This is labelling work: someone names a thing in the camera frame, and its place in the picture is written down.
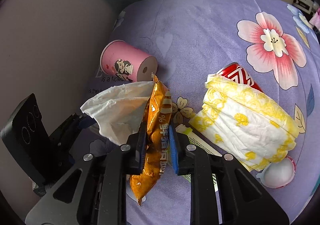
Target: pink cloth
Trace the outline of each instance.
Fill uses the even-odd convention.
[[[320,8],[313,15],[312,19],[310,19],[309,23],[318,28],[318,30],[320,31]]]

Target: flower center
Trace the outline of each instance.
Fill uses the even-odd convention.
[[[309,28],[312,29],[312,26],[310,25],[310,23],[308,22],[308,20],[303,14],[299,13],[299,18],[303,21],[303,23],[305,23]]]
[[[264,29],[264,35],[261,35],[260,38],[265,43],[263,44],[263,48],[271,52],[273,51],[277,57],[282,57],[283,53],[289,55],[287,49],[285,48],[287,45],[282,37],[274,29]]]

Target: yellow and white diaper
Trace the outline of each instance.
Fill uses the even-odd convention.
[[[247,169],[263,170],[295,147],[297,124],[264,93],[219,74],[205,86],[202,110],[189,123]]]

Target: orange snack wrapper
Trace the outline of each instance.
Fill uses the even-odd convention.
[[[148,134],[146,161],[142,174],[130,176],[130,186],[139,205],[164,173],[167,164],[171,94],[155,75],[153,80],[155,86],[144,113]]]

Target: red soda can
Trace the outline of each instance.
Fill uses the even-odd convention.
[[[252,79],[250,74],[237,62],[228,64],[226,67],[219,70],[217,74],[222,75],[236,83],[250,85],[252,88],[263,92],[259,85]]]

